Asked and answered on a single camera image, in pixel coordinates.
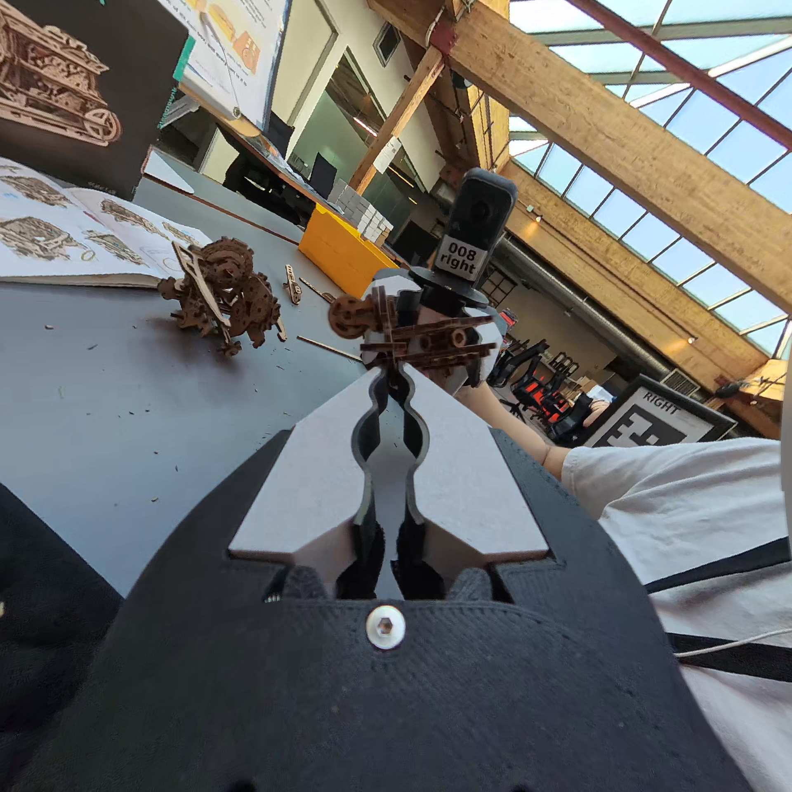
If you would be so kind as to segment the small wooden gear assembly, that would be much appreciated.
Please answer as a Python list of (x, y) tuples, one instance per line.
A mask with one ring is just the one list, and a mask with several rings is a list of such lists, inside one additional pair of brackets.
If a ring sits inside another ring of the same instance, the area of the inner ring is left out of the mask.
[(331, 302), (331, 329), (348, 340), (360, 339), (366, 368), (397, 372), (408, 363), (421, 371), (450, 374), (485, 359), (497, 347), (498, 328), (488, 314), (419, 321), (421, 292), (389, 295), (382, 285), (357, 298), (341, 295)]

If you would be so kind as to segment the large wooden gear model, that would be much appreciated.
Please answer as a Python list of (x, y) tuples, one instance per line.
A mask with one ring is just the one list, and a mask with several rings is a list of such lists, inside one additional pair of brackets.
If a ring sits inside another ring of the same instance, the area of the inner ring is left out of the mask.
[(241, 336), (259, 349), (266, 332), (281, 328), (281, 305), (268, 277), (254, 271), (253, 251), (246, 243), (222, 237), (203, 247), (172, 247), (182, 277), (159, 281), (157, 290), (179, 303), (171, 316), (180, 330), (217, 336), (219, 351), (231, 358), (242, 351)]

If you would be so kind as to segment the yellow plastic bin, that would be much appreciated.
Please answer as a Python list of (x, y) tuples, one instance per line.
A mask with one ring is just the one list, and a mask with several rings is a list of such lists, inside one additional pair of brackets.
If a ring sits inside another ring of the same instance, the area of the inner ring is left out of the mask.
[(342, 293), (362, 298), (377, 272), (400, 271), (380, 248), (331, 210), (315, 204), (298, 250)]

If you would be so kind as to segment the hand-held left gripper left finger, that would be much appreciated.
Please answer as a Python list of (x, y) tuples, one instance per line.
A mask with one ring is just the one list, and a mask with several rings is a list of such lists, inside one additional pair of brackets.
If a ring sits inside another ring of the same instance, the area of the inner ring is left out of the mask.
[(332, 596), (373, 596), (384, 536), (368, 460), (387, 401), (387, 377), (372, 368), (298, 422), (230, 555), (312, 568)]

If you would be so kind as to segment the person's white clothing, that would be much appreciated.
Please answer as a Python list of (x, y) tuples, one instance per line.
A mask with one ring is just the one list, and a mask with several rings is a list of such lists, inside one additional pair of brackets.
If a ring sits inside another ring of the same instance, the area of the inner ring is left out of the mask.
[[(667, 447), (578, 448), (563, 486), (598, 520), (644, 585), (789, 539), (781, 443), (746, 438)], [(754, 638), (790, 627), (790, 563), (651, 596), (666, 632)], [(791, 789), (790, 683), (681, 672), (754, 790)]]

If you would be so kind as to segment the grey desk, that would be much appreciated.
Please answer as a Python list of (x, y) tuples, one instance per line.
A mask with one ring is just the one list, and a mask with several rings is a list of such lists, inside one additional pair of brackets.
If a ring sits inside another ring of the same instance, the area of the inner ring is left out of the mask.
[(126, 596), (170, 532), (278, 431), (364, 368), (299, 341), (357, 354), (310, 289), (298, 306), (285, 265), (322, 292), (340, 290), (302, 252), (302, 232), (169, 154), (185, 195), (141, 177), (133, 203), (255, 252), (287, 340), (275, 330), (230, 359), (179, 330), (154, 290), (2, 284), (2, 483)]

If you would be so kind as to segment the stack of white boxes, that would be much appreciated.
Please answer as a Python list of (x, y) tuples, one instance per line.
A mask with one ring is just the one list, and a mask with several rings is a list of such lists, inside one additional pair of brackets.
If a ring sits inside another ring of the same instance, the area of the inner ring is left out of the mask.
[(379, 248), (393, 230), (393, 223), (341, 178), (335, 179), (327, 201), (362, 238)]

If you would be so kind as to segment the black model kit box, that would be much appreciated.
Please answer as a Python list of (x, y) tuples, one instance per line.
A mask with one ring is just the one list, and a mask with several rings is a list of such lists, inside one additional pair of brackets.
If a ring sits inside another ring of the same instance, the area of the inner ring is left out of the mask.
[(2, 1), (2, 159), (130, 200), (186, 40), (160, 2)]

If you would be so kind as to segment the illustrated poster board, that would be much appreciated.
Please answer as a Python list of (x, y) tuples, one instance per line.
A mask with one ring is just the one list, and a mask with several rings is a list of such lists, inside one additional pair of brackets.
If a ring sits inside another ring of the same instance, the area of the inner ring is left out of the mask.
[(160, 1), (186, 30), (179, 90), (244, 137), (266, 131), (292, 1)]

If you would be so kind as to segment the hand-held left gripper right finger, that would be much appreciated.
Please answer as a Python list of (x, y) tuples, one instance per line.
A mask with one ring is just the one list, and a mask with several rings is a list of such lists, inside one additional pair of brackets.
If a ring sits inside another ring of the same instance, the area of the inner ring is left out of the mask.
[(404, 596), (445, 596), (466, 569), (537, 561), (549, 546), (490, 426), (411, 365), (394, 391), (414, 457), (394, 578)]

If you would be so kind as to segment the black and red office chairs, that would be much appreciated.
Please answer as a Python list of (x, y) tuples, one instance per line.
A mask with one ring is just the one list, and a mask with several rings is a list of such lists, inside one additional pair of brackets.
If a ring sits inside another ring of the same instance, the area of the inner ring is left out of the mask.
[(575, 385), (578, 363), (561, 351), (550, 361), (543, 357), (549, 343), (510, 344), (500, 350), (487, 382), (493, 390), (508, 389), (510, 399), (500, 399), (513, 417), (528, 423), (536, 419), (550, 441), (572, 448), (583, 442), (593, 398), (583, 391), (564, 391)]

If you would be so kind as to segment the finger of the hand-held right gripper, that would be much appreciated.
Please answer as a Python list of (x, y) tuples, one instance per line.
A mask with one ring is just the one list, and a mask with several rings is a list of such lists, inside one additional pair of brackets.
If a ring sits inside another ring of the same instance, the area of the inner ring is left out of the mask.
[(469, 351), (467, 348), (492, 344), (486, 355), (476, 359), (469, 358), (461, 368), (455, 370), (455, 397), (462, 396), (462, 390), (466, 387), (477, 387), (490, 375), (494, 364), (500, 354), (500, 349), (504, 336), (504, 320), (496, 315), (486, 315), (488, 322), (482, 322), (476, 326), (467, 327), (465, 332), (465, 343), (462, 351)]
[(393, 332), (417, 325), (423, 289), (410, 276), (378, 274), (365, 293), (371, 298), (375, 324), (363, 334), (365, 343), (388, 342)]

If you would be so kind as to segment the person's right forearm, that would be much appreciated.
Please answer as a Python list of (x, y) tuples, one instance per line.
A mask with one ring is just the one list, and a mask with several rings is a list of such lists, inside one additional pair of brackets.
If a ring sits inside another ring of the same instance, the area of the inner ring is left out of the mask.
[(538, 431), (512, 415), (500, 403), (489, 385), (481, 382), (477, 387), (463, 386), (457, 391), (455, 398), (491, 428), (503, 431), (535, 462), (557, 480), (561, 480), (569, 449), (555, 447)]

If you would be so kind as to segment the open instruction booklet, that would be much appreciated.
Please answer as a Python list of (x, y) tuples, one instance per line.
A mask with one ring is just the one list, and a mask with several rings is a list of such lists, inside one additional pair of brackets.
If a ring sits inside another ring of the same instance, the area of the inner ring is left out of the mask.
[(202, 231), (1, 159), (1, 282), (155, 288), (183, 274), (173, 245)]

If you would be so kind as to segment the pale grey board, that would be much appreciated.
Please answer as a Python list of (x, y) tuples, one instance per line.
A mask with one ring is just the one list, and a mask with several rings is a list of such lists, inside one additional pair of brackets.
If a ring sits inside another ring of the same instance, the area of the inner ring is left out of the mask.
[(163, 155), (153, 146), (146, 153), (141, 176), (160, 183), (185, 195), (194, 195), (193, 186), (175, 171)]

